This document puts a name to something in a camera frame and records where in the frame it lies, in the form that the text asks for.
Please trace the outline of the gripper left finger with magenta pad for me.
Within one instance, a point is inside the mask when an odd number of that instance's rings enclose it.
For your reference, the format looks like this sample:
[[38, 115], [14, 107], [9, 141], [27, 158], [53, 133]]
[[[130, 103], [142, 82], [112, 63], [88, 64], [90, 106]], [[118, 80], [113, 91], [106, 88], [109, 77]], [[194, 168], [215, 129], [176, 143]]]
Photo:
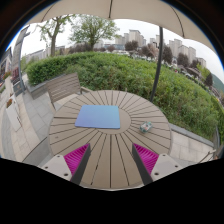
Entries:
[[86, 169], [90, 154], [90, 145], [86, 144], [73, 150], [65, 156], [55, 155], [42, 166], [42, 169], [79, 185]]

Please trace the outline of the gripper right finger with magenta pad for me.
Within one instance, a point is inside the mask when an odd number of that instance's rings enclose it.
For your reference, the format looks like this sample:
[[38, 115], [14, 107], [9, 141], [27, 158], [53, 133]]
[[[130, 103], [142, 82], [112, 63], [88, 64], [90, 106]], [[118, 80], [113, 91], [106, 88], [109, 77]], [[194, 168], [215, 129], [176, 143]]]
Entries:
[[132, 154], [144, 185], [182, 169], [168, 154], [158, 155], [135, 143], [132, 144]]

